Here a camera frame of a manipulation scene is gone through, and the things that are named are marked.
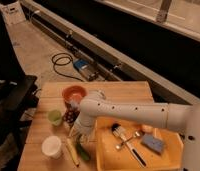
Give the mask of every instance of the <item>wooden tabletop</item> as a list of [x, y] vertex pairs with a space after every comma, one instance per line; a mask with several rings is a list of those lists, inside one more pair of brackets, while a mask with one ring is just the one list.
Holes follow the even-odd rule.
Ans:
[[[68, 129], [63, 125], [54, 127], [47, 120], [47, 112], [58, 109], [62, 113], [66, 111], [63, 103], [62, 91], [71, 85], [81, 85], [87, 91], [102, 90], [108, 100], [116, 102], [152, 102], [153, 97], [147, 82], [49, 82], [42, 89], [41, 97], [28, 132], [26, 144], [22, 153], [18, 170], [42, 171], [42, 170], [66, 170], [66, 171], [94, 171], [96, 166], [96, 143], [90, 142], [87, 150], [91, 154], [91, 161], [84, 163], [80, 160], [80, 166], [76, 167], [66, 149], [66, 136]], [[59, 159], [51, 159], [41, 152], [41, 144], [50, 135], [61, 138], [63, 155]]]

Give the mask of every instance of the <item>orange tray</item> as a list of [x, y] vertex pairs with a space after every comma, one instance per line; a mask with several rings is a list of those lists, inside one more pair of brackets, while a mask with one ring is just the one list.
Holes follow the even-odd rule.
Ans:
[[180, 167], [183, 144], [177, 133], [155, 128], [154, 136], [165, 142], [165, 149], [158, 155], [140, 143], [140, 139], [133, 139], [131, 143], [139, 155], [144, 159], [147, 167], [142, 167], [124, 147], [120, 151], [115, 145], [121, 140], [111, 132], [113, 123], [119, 123], [126, 128], [126, 137], [140, 128], [140, 125], [107, 117], [100, 117], [96, 123], [96, 156], [98, 171], [153, 171], [153, 170], [175, 170]]

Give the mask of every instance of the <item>blue object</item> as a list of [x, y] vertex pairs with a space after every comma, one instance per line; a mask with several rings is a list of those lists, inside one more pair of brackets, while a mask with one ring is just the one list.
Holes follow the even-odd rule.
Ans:
[[83, 69], [84, 67], [86, 67], [88, 65], [88, 63], [82, 59], [78, 59], [76, 62], [73, 63], [73, 66], [76, 70], [80, 70]]
[[153, 137], [151, 134], [145, 134], [142, 137], [141, 144], [145, 145], [150, 150], [153, 150], [158, 154], [161, 154], [164, 150], [164, 141]]

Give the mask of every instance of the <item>metal spoon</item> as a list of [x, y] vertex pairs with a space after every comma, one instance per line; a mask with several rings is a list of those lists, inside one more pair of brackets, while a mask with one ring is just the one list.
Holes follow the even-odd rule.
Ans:
[[133, 134], [130, 138], [128, 138], [127, 140], [121, 142], [120, 144], [117, 144], [117, 145], [116, 145], [116, 149], [117, 149], [117, 150], [120, 150], [120, 149], [122, 148], [122, 146], [125, 145], [125, 143], [127, 143], [127, 142], [130, 141], [130, 140], [132, 140], [133, 138], [139, 138], [139, 137], [141, 137], [143, 134], [144, 134], [144, 133], [143, 133], [142, 131], [136, 131], [136, 132], [134, 132], [134, 134]]

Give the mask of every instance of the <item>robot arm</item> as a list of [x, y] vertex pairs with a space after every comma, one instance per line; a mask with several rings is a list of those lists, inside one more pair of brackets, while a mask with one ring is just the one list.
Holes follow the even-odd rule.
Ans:
[[110, 116], [185, 135], [181, 168], [200, 171], [200, 104], [113, 103], [105, 100], [100, 91], [93, 91], [80, 102], [80, 115], [74, 128], [90, 134], [98, 116]]
[[191, 106], [167, 103], [113, 103], [100, 91], [93, 91], [80, 103], [75, 128], [89, 134], [98, 116], [110, 116], [180, 133], [185, 132]]

